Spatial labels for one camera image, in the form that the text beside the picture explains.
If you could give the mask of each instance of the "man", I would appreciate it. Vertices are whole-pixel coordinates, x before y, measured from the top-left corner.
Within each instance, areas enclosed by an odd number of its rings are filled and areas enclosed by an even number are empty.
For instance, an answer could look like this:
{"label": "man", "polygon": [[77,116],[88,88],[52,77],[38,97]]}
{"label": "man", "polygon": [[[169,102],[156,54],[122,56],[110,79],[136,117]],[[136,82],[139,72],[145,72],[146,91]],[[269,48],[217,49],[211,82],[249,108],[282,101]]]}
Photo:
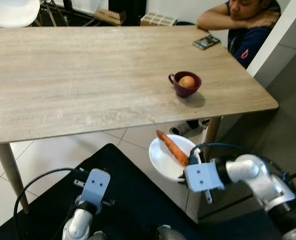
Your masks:
{"label": "man", "polygon": [[[278,21],[280,13],[276,0],[229,0],[202,14],[197,26],[205,31],[229,29],[228,50],[247,68]],[[170,133],[184,136],[199,128],[199,122],[183,122],[170,128]]]}

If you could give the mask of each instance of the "black mat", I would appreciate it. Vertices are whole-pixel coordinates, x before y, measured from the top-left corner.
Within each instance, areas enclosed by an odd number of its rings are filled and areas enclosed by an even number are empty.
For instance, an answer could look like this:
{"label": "black mat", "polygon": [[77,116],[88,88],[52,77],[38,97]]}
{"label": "black mat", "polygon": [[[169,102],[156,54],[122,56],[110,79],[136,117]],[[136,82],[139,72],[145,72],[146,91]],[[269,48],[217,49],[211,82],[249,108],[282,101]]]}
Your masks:
{"label": "black mat", "polygon": [[[93,220],[92,232],[103,230],[118,240],[144,240],[150,226],[167,224],[188,240],[204,239],[196,232],[196,224],[114,145],[106,145],[79,167],[88,171],[102,169],[111,175],[105,198],[116,200],[116,204],[104,206]],[[72,184],[75,178],[74,173],[68,174],[30,204],[29,214],[19,213],[19,225],[25,239],[52,239],[70,205],[82,192]],[[12,239],[15,237],[10,219],[0,227],[0,240]]]}

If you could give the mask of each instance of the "table leg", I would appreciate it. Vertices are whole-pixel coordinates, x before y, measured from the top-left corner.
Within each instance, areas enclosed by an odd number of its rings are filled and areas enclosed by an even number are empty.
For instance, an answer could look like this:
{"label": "table leg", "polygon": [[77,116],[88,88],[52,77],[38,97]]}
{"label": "table leg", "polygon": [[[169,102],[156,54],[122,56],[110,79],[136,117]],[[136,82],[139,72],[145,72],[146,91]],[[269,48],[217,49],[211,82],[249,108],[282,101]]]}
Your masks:
{"label": "table leg", "polygon": [[[9,143],[0,144],[0,162],[6,173],[10,184],[18,196],[23,189],[21,176],[17,167],[17,163],[14,159],[11,147]],[[20,200],[22,208],[25,213],[29,212],[27,197],[24,194]]]}
{"label": "table leg", "polygon": [[[208,126],[208,131],[207,131],[207,136],[206,139],[204,141],[205,144],[210,144],[210,143],[214,143],[217,137],[217,133],[219,130],[219,126],[220,126],[220,122],[221,122],[221,117],[213,117],[210,119],[209,122],[209,126]],[[211,147],[205,147],[204,149],[204,158],[206,160],[209,159],[210,154],[211,154]]]}

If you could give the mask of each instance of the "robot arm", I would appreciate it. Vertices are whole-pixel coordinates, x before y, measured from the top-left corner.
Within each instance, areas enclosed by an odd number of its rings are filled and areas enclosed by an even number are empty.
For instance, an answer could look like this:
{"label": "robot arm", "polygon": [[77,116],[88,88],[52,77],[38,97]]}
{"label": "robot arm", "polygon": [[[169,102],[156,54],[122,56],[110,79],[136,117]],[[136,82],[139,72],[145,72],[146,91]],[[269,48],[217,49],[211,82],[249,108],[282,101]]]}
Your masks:
{"label": "robot arm", "polygon": [[200,150],[196,149],[194,154],[199,164],[184,169],[189,189],[195,193],[205,191],[211,202],[209,190],[224,189],[227,184],[243,181],[283,234],[283,239],[296,240],[296,195],[278,176],[269,173],[258,156],[245,154],[235,161],[201,163],[198,153]]}

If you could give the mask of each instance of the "grey wall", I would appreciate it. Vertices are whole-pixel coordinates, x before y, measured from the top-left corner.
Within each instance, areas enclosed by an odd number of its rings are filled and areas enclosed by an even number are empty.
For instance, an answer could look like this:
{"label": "grey wall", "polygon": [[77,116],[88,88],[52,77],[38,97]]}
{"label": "grey wall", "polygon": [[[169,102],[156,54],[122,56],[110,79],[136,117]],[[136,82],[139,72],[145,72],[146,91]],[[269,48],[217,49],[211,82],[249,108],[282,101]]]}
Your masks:
{"label": "grey wall", "polygon": [[[296,174],[296,56],[267,90],[279,102],[279,109],[243,115],[219,141],[254,150],[272,159],[293,175]],[[218,154],[221,153],[213,152],[213,157]],[[260,208],[256,201],[249,197],[231,208],[211,214],[250,196],[251,191],[247,186],[238,184],[227,191],[214,191],[213,195],[215,203],[211,206],[207,206],[204,199],[201,200],[199,216],[204,217],[201,219],[202,223],[221,222]]]}

